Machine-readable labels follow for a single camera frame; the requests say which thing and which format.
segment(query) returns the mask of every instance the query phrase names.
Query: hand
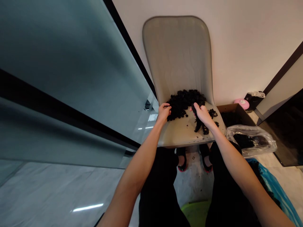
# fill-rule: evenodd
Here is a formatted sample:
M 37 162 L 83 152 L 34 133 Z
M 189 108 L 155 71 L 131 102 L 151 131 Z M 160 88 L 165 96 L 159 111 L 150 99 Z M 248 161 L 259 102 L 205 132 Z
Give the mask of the hand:
M 163 125 L 167 122 L 167 117 L 171 114 L 171 106 L 169 103 L 162 103 L 159 107 L 158 119 Z
M 197 111 L 198 118 L 205 124 L 206 127 L 211 129 L 213 125 L 216 125 L 215 122 L 212 120 L 211 116 L 209 115 L 205 106 L 199 107 L 196 102 L 193 105 Z

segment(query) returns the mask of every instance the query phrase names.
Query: plastic bag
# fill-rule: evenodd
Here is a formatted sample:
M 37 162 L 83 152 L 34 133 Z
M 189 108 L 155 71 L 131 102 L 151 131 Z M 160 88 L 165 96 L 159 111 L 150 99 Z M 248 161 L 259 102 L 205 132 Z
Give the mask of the plastic bag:
M 251 158 L 265 153 L 272 153 L 277 150 L 276 141 L 273 140 L 271 134 L 258 126 L 232 125 L 228 127 L 226 129 L 226 138 L 238 144 L 234 138 L 235 134 L 249 136 L 253 143 L 253 147 L 242 148 L 242 155 L 244 158 Z
M 257 162 L 256 159 L 247 159 L 247 162 Z M 303 223 L 292 205 L 291 201 L 285 194 L 284 190 L 280 186 L 279 182 L 272 175 L 268 169 L 266 169 L 261 163 L 259 163 L 259 171 L 261 177 L 264 179 L 265 184 L 268 187 L 268 190 L 274 194 L 274 197 L 280 201 L 280 207 L 282 211 L 286 214 L 286 216 L 295 224 L 296 227 L 303 227 Z
M 259 91 L 251 91 L 251 92 L 248 92 L 247 94 L 250 94 L 251 96 L 254 96 L 254 97 L 265 98 L 265 93 L 259 92 Z

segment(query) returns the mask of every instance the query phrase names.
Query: forearm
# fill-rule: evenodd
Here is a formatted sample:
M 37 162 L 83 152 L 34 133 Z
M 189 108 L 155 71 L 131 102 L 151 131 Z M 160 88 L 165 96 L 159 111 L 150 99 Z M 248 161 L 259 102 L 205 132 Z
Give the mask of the forearm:
M 138 196 L 154 163 L 162 128 L 163 124 L 156 122 L 152 131 L 137 150 L 133 159 L 126 168 L 116 192 L 120 189 L 125 191 L 127 187 L 130 190 L 135 191 L 137 194 L 136 196 Z
M 218 127 L 216 127 L 216 125 L 211 125 L 210 131 L 216 140 L 229 173 L 239 185 L 243 193 L 246 196 L 249 196 L 248 194 L 252 189 L 259 186 L 262 187 L 248 162 L 220 132 Z
M 262 226 L 293 226 L 269 197 L 243 156 L 216 126 L 210 127 L 229 173 L 250 201 Z
M 133 156 L 98 226 L 128 226 L 136 199 L 154 163 L 163 125 L 161 122 L 156 122 L 144 143 Z

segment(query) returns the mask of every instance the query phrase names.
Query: chair backrest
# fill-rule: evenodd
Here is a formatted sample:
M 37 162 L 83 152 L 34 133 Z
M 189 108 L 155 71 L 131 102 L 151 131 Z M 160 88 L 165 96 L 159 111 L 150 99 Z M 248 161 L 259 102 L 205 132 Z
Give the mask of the chair backrest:
M 215 105 L 211 43 L 201 19 L 153 17 L 143 26 L 143 42 L 159 103 L 168 101 L 179 90 L 197 89 Z

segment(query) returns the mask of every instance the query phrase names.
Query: gray chair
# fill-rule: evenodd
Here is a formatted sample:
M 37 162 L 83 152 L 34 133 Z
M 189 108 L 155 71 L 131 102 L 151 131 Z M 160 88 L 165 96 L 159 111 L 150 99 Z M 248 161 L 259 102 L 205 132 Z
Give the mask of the gray chair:
M 206 97 L 207 109 L 225 134 L 225 125 L 214 103 L 211 73 L 211 43 L 206 24 L 193 16 L 153 17 L 143 26 L 143 42 L 159 103 L 167 102 L 179 90 L 197 89 Z M 175 148 L 214 141 L 211 132 L 195 130 L 195 117 L 169 121 L 158 145 Z

